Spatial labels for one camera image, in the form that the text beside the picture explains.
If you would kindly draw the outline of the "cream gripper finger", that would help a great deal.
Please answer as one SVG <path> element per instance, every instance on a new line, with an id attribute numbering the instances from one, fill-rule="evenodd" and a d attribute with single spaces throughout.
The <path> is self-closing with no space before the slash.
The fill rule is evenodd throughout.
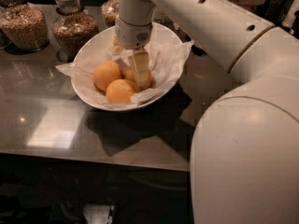
<path id="1" fill-rule="evenodd" d="M 114 36 L 112 40 L 111 53 L 113 55 L 121 55 L 123 51 L 124 48 L 120 45 L 119 39 L 116 36 Z"/>
<path id="2" fill-rule="evenodd" d="M 129 57 L 135 82 L 141 90 L 150 85 L 149 54 L 145 49 L 134 49 Z"/>

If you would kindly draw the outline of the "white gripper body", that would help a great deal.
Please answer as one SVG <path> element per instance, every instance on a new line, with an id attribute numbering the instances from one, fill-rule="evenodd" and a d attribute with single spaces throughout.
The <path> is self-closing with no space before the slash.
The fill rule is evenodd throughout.
<path id="1" fill-rule="evenodd" d="M 115 21 L 115 35 L 119 44 L 125 49 L 141 49 L 150 42 L 152 23 L 147 25 L 132 25 L 119 16 Z"/>

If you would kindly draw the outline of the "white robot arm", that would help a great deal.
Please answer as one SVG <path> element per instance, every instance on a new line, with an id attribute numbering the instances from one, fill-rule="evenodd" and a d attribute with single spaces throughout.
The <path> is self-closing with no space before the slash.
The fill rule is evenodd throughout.
<path id="1" fill-rule="evenodd" d="M 121 0 L 125 48 L 147 43 L 154 7 L 240 84 L 193 134 L 194 223 L 299 224 L 297 38 L 227 0 Z"/>

